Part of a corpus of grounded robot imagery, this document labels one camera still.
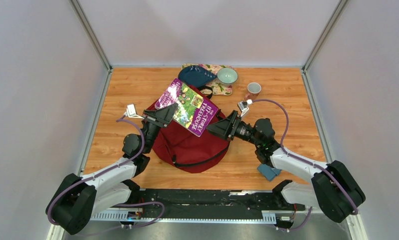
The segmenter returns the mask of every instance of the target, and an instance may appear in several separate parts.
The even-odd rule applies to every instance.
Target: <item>black strap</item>
[[[213,96],[213,89],[212,89],[211,87],[204,85],[204,86],[199,86],[199,87],[197,87],[196,89],[198,89],[199,91],[202,91],[202,90],[204,90],[204,89],[211,90],[211,93],[208,94],[206,97],[207,97],[208,99],[212,99],[212,96]]]
[[[222,116],[220,116],[220,114],[222,114],[222,110],[219,108],[219,109],[217,110],[217,112],[215,113],[215,117],[216,117],[219,121],[224,119]]]
[[[226,146],[223,150],[221,150],[221,151],[218,152],[216,155],[214,155],[214,156],[212,156],[212,157],[210,157],[209,159],[204,160],[204,161],[200,161],[200,162],[196,162],[196,163],[188,163],[188,164],[177,163],[177,162],[176,162],[176,155],[173,155],[173,157],[171,158],[171,160],[173,161],[173,164],[174,164],[174,166],[175,166],[176,168],[180,168],[180,167],[195,167],[195,166],[198,166],[198,165],[201,165],[201,164],[208,163],[209,161],[211,161],[211,160],[217,158],[218,156],[220,156],[221,154],[223,154],[224,152],[226,152],[226,151],[228,150],[228,148],[229,148],[229,144],[230,144],[230,143],[231,143],[231,142],[228,142],[228,143],[227,143],[227,146]]]

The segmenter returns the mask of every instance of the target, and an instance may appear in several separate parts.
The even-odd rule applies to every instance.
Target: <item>bowl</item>
[[[229,86],[238,80],[238,73],[232,68],[224,67],[217,72],[217,78],[223,85]]]

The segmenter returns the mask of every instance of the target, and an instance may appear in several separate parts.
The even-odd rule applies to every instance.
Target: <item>purple book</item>
[[[206,130],[218,110],[208,98],[202,97],[177,78],[155,103],[155,108],[162,109],[174,103],[178,103],[179,107],[173,120],[198,137]]]

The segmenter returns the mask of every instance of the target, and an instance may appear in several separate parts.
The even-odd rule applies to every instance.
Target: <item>mug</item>
[[[246,87],[246,90],[248,92],[245,95],[244,100],[245,101],[248,100],[248,99],[254,100],[254,99],[256,99],[259,96],[259,94],[260,94],[260,92],[262,90],[262,86],[260,84],[256,83],[256,82],[251,82]]]

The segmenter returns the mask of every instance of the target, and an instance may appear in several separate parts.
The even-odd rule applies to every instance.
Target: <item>wooden table surface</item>
[[[125,112],[126,105],[135,103],[138,114],[151,105],[178,76],[180,68],[115,68],[99,117],[92,146],[85,166],[85,174],[95,172],[117,161],[123,154],[123,139],[136,129],[125,122],[116,122]],[[285,147],[308,158],[325,161],[322,145],[307,98],[306,90],[297,68],[236,68],[239,79],[230,96],[213,96],[212,101],[225,115],[238,110],[248,83],[262,86],[259,98],[272,99],[282,104],[289,114],[289,130]],[[259,118],[270,118],[275,138],[279,141],[286,126],[284,113],[269,102],[250,106],[243,119],[254,125]],[[141,125],[139,119],[133,121]],[[161,161],[151,151],[146,170],[133,180],[141,188],[158,189],[222,189],[271,190],[282,180],[291,179],[306,183],[286,171],[268,181],[258,171],[260,162],[251,143],[235,139],[222,161],[202,173],[187,173]]]

